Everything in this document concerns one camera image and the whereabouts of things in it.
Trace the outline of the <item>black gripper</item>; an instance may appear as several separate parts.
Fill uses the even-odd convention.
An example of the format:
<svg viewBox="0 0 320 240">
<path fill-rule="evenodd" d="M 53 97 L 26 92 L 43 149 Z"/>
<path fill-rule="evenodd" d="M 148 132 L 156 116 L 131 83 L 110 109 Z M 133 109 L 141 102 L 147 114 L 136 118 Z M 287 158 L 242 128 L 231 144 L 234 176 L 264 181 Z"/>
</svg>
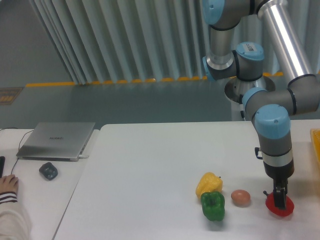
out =
<svg viewBox="0 0 320 240">
<path fill-rule="evenodd" d="M 288 178 L 295 171 L 294 162 L 283 166 L 271 166 L 263 163 L 265 173 L 273 179 L 273 199 L 274 205 L 280 210 L 287 208 Z"/>
</svg>

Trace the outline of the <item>striped sleeve forearm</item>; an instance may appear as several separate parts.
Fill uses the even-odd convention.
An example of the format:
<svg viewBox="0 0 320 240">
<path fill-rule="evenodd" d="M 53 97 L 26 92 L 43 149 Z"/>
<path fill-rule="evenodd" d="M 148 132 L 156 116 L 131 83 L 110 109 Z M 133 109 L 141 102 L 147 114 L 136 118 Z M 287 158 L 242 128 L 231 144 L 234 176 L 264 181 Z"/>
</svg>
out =
<svg viewBox="0 0 320 240">
<path fill-rule="evenodd" d="M 0 239 L 29 240 L 31 223 L 13 191 L 0 194 Z"/>
</svg>

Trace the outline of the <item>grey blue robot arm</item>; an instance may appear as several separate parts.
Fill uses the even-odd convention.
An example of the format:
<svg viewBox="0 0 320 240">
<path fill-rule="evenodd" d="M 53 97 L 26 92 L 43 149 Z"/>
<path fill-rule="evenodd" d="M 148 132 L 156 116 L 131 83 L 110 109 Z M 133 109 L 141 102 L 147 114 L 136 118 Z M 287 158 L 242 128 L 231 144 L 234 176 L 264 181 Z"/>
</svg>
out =
<svg viewBox="0 0 320 240">
<path fill-rule="evenodd" d="M 246 16 L 263 22 L 283 71 L 287 88 L 268 91 L 252 86 L 239 94 L 244 112 L 259 139 L 266 174 L 273 180 L 274 205 L 287 208 L 288 178 L 294 172 L 291 115 L 314 112 L 320 104 L 320 84 L 313 74 L 294 29 L 285 0 L 205 0 L 203 17 L 210 27 L 210 50 L 203 58 L 209 80 L 236 77 L 253 84 L 262 79 L 264 53 L 260 45 L 242 42 L 231 48 L 235 27 Z"/>
</svg>

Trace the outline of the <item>person's hand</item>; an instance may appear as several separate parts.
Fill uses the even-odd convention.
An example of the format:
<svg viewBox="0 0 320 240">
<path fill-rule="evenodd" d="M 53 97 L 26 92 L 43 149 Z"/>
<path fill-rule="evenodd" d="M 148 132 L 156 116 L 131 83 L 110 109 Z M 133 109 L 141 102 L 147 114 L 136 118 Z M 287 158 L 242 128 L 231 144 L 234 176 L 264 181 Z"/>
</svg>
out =
<svg viewBox="0 0 320 240">
<path fill-rule="evenodd" d="M 0 193 L 14 193 L 19 189 L 19 178 L 14 174 L 6 175 L 0 178 Z"/>
</svg>

